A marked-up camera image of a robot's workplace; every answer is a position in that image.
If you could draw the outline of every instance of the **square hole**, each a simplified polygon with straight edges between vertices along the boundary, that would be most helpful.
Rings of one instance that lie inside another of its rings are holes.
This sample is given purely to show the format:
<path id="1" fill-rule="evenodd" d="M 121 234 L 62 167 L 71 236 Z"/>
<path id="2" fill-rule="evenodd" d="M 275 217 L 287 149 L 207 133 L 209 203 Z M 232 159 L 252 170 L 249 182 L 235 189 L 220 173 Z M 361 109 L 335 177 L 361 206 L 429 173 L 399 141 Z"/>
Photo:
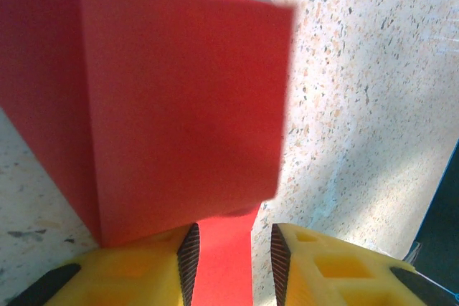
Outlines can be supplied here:
<path id="1" fill-rule="evenodd" d="M 396 295 L 383 291 L 342 290 L 341 296 L 347 306 L 404 306 L 405 303 Z"/>
<path id="2" fill-rule="evenodd" d="M 373 275 L 356 257 L 344 254 L 322 254 L 314 259 L 317 268 L 327 278 L 372 278 Z"/>
<path id="3" fill-rule="evenodd" d="M 317 242 L 317 238 L 303 232 L 296 232 L 296 239 L 299 242 Z"/>

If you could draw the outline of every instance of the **yellow plastic part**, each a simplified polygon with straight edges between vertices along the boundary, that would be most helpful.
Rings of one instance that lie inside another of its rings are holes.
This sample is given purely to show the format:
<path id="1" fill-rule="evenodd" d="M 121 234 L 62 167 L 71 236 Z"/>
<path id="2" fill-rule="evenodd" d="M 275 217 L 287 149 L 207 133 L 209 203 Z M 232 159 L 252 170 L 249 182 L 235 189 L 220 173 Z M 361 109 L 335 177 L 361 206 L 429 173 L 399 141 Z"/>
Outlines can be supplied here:
<path id="1" fill-rule="evenodd" d="M 184 239 L 189 247 L 180 257 Z M 80 264 L 81 270 L 46 306 L 187 306 L 198 256 L 196 224 L 123 247 L 95 250 L 66 262 Z"/>
<path id="2" fill-rule="evenodd" d="M 291 224 L 275 224 L 278 306 L 425 306 L 389 270 L 410 264 Z"/>

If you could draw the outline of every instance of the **speckled floor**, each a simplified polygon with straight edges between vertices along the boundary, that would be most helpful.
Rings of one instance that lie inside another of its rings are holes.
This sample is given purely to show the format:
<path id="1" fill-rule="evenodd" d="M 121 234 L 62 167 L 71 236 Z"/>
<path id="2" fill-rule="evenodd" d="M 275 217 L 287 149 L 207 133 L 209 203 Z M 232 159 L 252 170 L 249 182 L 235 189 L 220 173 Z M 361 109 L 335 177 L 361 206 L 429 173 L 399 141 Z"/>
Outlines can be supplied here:
<path id="1" fill-rule="evenodd" d="M 459 136 L 459 0 L 270 1 L 298 10 L 278 196 L 252 231 L 256 305 L 274 305 L 273 222 L 403 257 Z M 3 114 L 0 169 L 5 298 L 94 243 Z"/>

